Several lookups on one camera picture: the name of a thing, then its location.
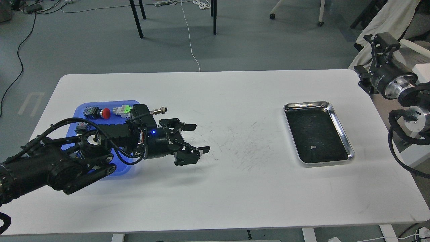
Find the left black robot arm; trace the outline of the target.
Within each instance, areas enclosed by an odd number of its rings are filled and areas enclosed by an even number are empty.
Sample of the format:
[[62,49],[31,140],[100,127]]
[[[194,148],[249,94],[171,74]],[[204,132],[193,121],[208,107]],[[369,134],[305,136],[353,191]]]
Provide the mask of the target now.
[[128,166],[166,155],[174,156],[176,166],[196,164],[210,147],[194,147],[182,137],[181,132],[194,131],[195,124],[178,118],[156,123],[153,116],[166,112],[166,107],[150,110],[137,103],[121,124],[80,117],[52,124],[1,163],[1,204],[44,186],[72,194],[113,174],[115,157]]

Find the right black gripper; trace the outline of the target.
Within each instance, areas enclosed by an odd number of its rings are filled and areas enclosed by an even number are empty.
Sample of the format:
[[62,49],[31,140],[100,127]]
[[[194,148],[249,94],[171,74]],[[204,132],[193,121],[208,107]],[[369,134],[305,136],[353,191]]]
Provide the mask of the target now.
[[387,64],[401,47],[399,40],[389,32],[367,34],[364,40],[371,46],[370,69],[373,71],[369,72],[363,65],[354,66],[360,79],[359,87],[368,95],[380,94],[389,100],[417,100],[417,75],[407,67]]

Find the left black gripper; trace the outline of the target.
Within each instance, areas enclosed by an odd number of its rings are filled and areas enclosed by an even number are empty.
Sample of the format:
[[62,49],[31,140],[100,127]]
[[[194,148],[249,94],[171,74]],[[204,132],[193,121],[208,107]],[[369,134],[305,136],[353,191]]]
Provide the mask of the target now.
[[172,135],[182,131],[194,131],[196,124],[186,124],[178,118],[160,119],[159,128],[149,128],[145,135],[144,159],[161,158],[174,154],[174,164],[184,166],[196,164],[210,146],[194,147],[185,141],[174,141]]

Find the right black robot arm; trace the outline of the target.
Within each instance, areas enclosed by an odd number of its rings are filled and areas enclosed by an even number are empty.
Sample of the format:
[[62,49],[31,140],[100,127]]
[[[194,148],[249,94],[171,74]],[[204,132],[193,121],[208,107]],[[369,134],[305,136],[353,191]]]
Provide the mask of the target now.
[[409,144],[429,144],[429,83],[417,84],[418,76],[393,54],[401,44],[390,33],[367,34],[364,40],[371,47],[371,63],[366,69],[356,65],[359,87],[369,95],[380,94],[388,100],[396,100],[403,109],[389,112],[389,149],[397,163],[415,176],[429,179],[429,174],[404,164],[396,155],[393,135],[396,133]]

